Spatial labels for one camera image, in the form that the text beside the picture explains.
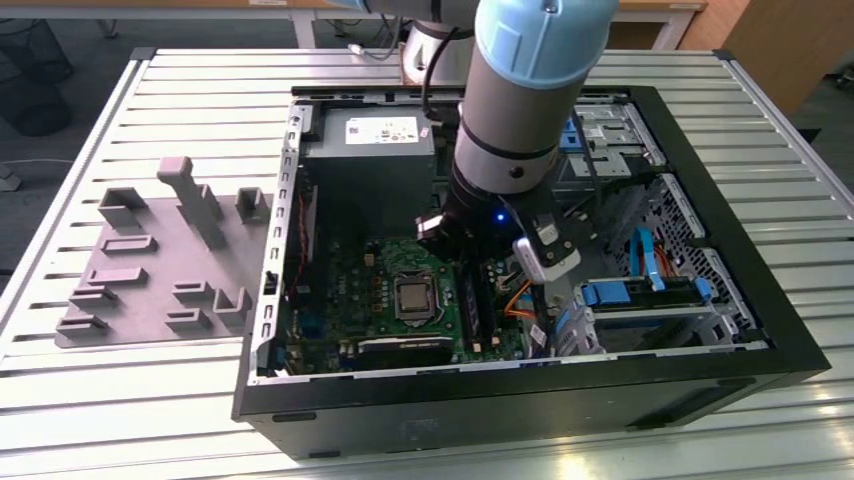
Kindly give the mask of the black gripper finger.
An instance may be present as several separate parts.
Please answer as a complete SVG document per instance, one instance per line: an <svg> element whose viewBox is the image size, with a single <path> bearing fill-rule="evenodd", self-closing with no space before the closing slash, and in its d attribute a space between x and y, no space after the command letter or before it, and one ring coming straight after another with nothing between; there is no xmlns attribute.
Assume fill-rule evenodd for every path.
<svg viewBox="0 0 854 480"><path fill-rule="evenodd" d="M416 242L431 255L443 261L459 261L468 240L460 223L445 213L415 219Z"/></svg>

